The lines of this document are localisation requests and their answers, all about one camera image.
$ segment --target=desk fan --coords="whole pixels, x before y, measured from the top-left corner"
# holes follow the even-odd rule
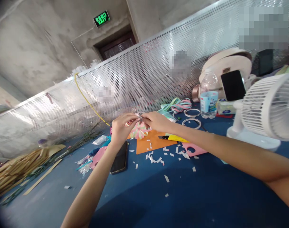
[[[236,116],[227,137],[274,152],[289,141],[289,73],[256,82],[233,106]]]

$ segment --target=hand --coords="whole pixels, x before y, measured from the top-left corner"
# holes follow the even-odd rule
[[[127,127],[125,123],[129,121],[131,124]],[[117,119],[114,119],[112,124],[112,139],[110,143],[120,149],[137,122],[139,122],[139,117],[132,113],[125,113]]]
[[[143,113],[141,116],[147,128],[151,127],[159,132],[170,133],[171,128],[174,125],[174,123],[169,121],[164,115],[155,111]]]

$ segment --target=person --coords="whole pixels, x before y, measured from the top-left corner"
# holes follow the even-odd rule
[[[289,207],[289,159],[236,139],[173,123],[157,112],[143,113],[141,116],[147,128],[182,137],[263,181]],[[123,114],[113,121],[111,142],[69,208],[62,228],[88,227],[116,154],[138,121],[138,116],[132,113]]]

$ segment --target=green exit sign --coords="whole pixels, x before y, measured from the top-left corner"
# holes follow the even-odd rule
[[[97,28],[100,27],[101,25],[104,25],[108,21],[110,21],[110,17],[109,17],[109,14],[107,13],[107,11],[104,11],[101,14],[99,14],[98,16],[94,17],[94,22],[95,22]]]

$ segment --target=fan grille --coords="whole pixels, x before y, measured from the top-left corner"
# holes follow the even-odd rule
[[[289,141],[289,74],[265,78],[249,89],[242,123],[254,133]]]

